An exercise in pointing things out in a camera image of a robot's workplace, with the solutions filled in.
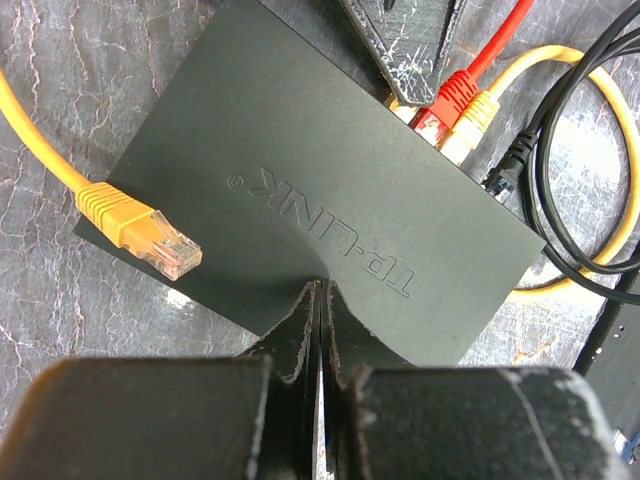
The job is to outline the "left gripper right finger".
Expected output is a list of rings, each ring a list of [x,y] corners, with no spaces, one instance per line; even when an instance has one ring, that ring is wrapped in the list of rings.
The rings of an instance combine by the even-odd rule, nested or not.
[[[325,445],[337,479],[626,479],[602,406],[557,368],[422,368],[335,282],[321,301]]]

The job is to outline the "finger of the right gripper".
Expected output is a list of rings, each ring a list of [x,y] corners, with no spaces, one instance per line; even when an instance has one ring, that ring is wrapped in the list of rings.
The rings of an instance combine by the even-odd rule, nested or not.
[[[390,1],[397,22],[389,59],[438,65],[448,53],[467,1]]]
[[[341,5],[396,97],[410,106],[430,103],[440,49],[440,3],[343,1]]]

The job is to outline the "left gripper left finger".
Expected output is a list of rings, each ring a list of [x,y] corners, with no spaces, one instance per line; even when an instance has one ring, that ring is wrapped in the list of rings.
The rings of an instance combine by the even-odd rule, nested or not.
[[[45,370],[1,447],[5,479],[310,479],[320,286],[222,358],[75,358]]]

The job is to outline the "black TP-Link network switch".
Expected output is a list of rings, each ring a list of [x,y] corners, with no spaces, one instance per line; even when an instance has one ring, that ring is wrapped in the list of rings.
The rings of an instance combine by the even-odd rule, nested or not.
[[[542,240],[257,1],[227,1],[108,176],[202,249],[174,288],[263,334],[305,284],[460,361]]]

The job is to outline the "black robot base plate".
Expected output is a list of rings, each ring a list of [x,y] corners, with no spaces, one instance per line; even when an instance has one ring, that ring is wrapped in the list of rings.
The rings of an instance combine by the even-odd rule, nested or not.
[[[607,301],[574,370],[595,391],[614,444],[629,455],[639,446],[639,308]]]

